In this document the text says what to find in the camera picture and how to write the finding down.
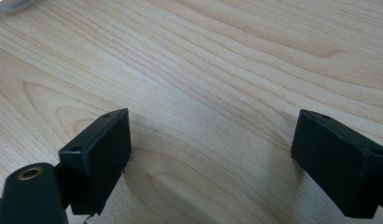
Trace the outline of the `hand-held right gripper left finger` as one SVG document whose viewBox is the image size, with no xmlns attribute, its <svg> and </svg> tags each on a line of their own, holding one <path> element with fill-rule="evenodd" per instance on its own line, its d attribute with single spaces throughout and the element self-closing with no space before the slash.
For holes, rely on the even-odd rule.
<svg viewBox="0 0 383 224">
<path fill-rule="evenodd" d="M 75 215 L 101 214 L 130 156 L 129 111 L 96 119 L 59 151 L 63 206 Z"/>
</svg>

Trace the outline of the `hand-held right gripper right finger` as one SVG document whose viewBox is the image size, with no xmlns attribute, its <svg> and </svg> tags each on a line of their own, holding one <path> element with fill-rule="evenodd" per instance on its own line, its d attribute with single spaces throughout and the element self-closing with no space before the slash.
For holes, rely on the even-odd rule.
<svg viewBox="0 0 383 224">
<path fill-rule="evenodd" d="M 291 156 L 345 216 L 372 218 L 383 208 L 383 146 L 345 124 L 302 109 Z"/>
</svg>

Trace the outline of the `clear glass vessel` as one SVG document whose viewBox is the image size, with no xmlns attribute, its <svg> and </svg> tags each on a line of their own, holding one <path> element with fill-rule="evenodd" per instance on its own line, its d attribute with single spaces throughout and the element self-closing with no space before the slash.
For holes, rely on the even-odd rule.
<svg viewBox="0 0 383 224">
<path fill-rule="evenodd" d="M 32 4 L 35 0 L 0 0 L 0 13 L 8 13 Z"/>
</svg>

